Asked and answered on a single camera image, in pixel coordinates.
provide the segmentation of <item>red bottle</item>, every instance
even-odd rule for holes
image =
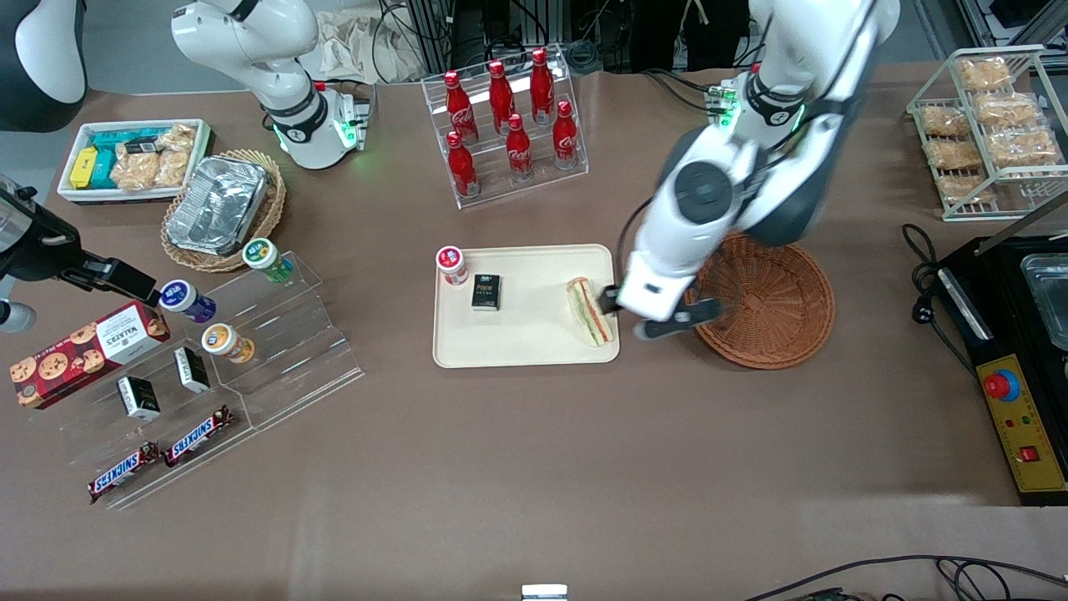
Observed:
[[[456,191],[464,197],[478,195],[478,177],[474,173],[474,159],[471,151],[464,147],[464,138],[456,131],[445,136],[449,143],[449,170],[453,172]]]
[[[508,135],[508,117],[516,112],[512,85],[504,77],[504,63],[489,62],[489,108],[493,111],[493,129],[498,136]]]
[[[560,100],[557,105],[560,116],[556,124],[552,126],[552,146],[556,149],[554,162],[556,169],[570,171],[579,163],[579,152],[575,147],[579,138],[579,128],[575,125],[575,116],[571,114],[571,102]]]
[[[455,70],[445,72],[445,108],[453,120],[453,130],[464,138],[465,144],[478,141],[478,126],[474,123],[471,98],[460,88],[460,76]]]
[[[531,157],[531,139],[523,130],[523,117],[512,113],[508,117],[508,167],[512,168],[512,178],[516,181],[529,181],[534,176],[534,161]]]
[[[534,73],[531,74],[531,113],[534,123],[548,125],[552,123],[556,104],[553,101],[552,74],[547,64],[548,52],[545,48],[534,48]]]

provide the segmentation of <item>foil container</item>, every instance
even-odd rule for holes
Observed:
[[[230,256],[239,252],[267,194],[267,171],[245,160],[209,156],[167,221],[167,238],[186,250]]]

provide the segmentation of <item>walkers cookie box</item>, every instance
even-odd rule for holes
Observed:
[[[170,337],[162,315],[134,300],[11,366],[18,405],[32,409],[52,406]]]

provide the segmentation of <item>brown table surface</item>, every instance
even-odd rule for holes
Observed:
[[[419,85],[380,90],[367,149],[321,172],[284,156],[250,94],[94,94],[82,122],[201,117],[217,149],[278,159],[289,195],[277,240],[324,278],[367,376],[125,512],[90,507],[59,434],[0,404],[0,597],[476,600],[564,582],[579,601],[741,599],[900,553],[1064,573],[1068,511],[1015,506],[974,382],[909,320],[916,259],[900,224],[922,224],[942,253],[998,228],[938,219],[902,117],[933,68],[880,68],[802,241],[834,286],[837,323],[815,359],[781,373],[740,369],[692,336],[628,335],[599,366],[450,371],[430,358],[438,247],[614,244],[703,120],[641,77],[579,82],[590,175],[465,211]],[[51,195],[97,253],[160,281],[226,279],[164,255],[162,204]],[[2,338],[9,364],[121,302],[58,282],[19,284],[15,298],[41,323]],[[828,582],[939,587],[927,564]]]

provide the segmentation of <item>sandwich wedge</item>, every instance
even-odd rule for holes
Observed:
[[[612,329],[597,311],[597,298],[588,279],[578,276],[567,282],[567,300],[583,342],[593,347],[603,347],[612,342]]]

